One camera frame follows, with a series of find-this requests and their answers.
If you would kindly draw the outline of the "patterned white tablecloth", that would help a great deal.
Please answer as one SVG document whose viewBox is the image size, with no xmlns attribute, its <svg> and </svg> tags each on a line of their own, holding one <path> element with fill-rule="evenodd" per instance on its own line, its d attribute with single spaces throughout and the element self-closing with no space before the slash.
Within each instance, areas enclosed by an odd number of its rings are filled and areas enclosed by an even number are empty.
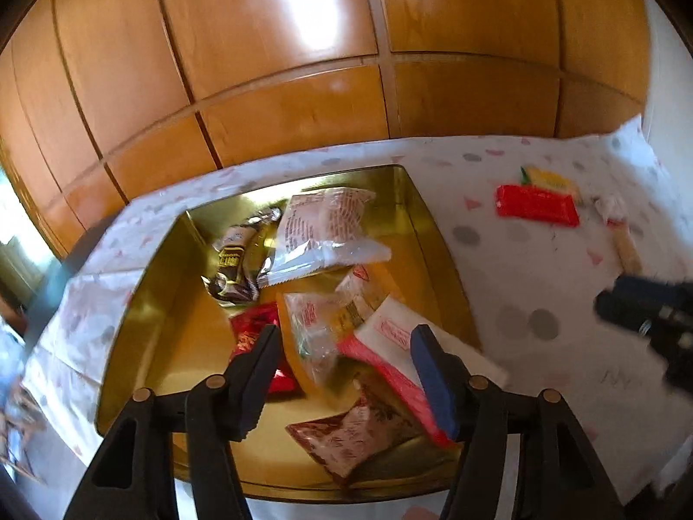
<svg viewBox="0 0 693 520">
<path fill-rule="evenodd" d="M 575 229 L 495 212 L 495 189 L 534 164 L 576 182 L 587 197 L 622 197 L 647 273 L 690 278 L 692 215 L 639 119 L 570 140 L 347 144 L 248 162 L 138 198 L 69 281 L 28 359 L 23 382 L 71 452 L 89 462 L 99 446 L 96 403 L 116 329 L 177 215 L 235 192 L 384 163 L 404 167 L 422 192 L 455 258 L 484 351 L 508 370 L 512 389 L 565 394 L 622 500 L 651 482 L 691 433 L 692 405 L 664 385 L 663 363 L 643 341 L 594 316 L 594 297 L 619 271 L 607 228 L 591 208 Z"/>
</svg>

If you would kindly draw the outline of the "white bread pastry packet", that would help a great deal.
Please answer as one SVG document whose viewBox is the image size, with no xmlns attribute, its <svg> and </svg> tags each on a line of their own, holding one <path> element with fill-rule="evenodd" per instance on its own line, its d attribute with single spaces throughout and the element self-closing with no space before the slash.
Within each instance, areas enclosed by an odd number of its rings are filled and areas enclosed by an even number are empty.
<svg viewBox="0 0 693 520">
<path fill-rule="evenodd" d="M 332 187 L 290 197 L 257 276 L 260 288 L 337 267 L 386 262 L 391 250 L 362 228 L 371 190 Z"/>
</svg>

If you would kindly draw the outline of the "yellow cracker packet green ends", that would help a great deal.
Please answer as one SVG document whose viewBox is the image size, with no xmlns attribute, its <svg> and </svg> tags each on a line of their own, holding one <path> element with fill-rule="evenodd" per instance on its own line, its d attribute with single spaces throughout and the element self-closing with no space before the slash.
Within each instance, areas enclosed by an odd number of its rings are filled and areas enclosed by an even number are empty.
<svg viewBox="0 0 693 520">
<path fill-rule="evenodd" d="M 531 187 L 543 189 L 545 192 L 570 196 L 577 204 L 583 202 L 577 184 L 556 172 L 525 164 L 520 168 L 520 180 L 523 185 L 531 185 Z"/>
</svg>

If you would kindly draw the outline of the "floral red white snack packet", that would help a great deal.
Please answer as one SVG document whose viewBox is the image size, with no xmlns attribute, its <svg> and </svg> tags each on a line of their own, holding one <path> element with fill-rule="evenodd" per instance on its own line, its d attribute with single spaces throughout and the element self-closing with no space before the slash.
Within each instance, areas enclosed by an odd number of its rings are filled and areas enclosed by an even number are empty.
<svg viewBox="0 0 693 520">
<path fill-rule="evenodd" d="M 361 466 L 422 433 L 416 420 L 365 384 L 348 411 L 284 429 L 340 488 Z"/>
</svg>

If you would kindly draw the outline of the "rice bar red ends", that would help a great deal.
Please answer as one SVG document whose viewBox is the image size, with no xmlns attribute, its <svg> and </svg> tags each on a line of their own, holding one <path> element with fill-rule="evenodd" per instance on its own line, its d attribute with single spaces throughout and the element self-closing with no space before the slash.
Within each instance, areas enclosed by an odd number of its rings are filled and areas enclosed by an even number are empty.
<svg viewBox="0 0 693 520">
<path fill-rule="evenodd" d="M 642 263 L 627 222 L 608 220 L 607 228 L 611 232 L 612 243 L 622 266 L 622 272 L 626 275 L 640 276 Z"/>
</svg>

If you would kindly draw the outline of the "dark brown chocolate snack packet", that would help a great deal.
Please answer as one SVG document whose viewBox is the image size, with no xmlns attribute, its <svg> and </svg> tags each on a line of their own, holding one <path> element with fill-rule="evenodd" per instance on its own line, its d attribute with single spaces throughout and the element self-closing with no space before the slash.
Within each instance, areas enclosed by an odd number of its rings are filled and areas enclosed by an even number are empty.
<svg viewBox="0 0 693 520">
<path fill-rule="evenodd" d="M 282 217 L 282 209 L 259 209 L 240 223 L 231 225 L 215 240 L 215 271 L 201 280 L 211 298 L 231 308 L 259 300 L 257 278 L 268 256 L 266 238 L 271 227 Z"/>
</svg>

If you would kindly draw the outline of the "white nutrition label snack packet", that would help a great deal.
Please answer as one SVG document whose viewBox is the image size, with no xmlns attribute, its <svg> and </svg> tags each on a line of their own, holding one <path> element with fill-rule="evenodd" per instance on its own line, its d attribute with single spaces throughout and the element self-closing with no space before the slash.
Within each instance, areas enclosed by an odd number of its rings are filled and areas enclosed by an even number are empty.
<svg viewBox="0 0 693 520">
<path fill-rule="evenodd" d="M 627 222 L 626 203 L 618 194 L 598 196 L 593 200 L 593 206 L 605 224 L 625 224 Z"/>
</svg>

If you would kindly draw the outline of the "clear orange snack packet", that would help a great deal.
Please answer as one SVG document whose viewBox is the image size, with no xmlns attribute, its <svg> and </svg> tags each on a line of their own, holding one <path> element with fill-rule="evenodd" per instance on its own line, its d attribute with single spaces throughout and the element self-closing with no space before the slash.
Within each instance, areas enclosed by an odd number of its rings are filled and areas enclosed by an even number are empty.
<svg viewBox="0 0 693 520">
<path fill-rule="evenodd" d="M 285 354 L 305 392 L 320 396 L 334 387 L 337 343 L 355 333 L 396 289 L 384 263 L 317 273 L 276 288 Z"/>
</svg>

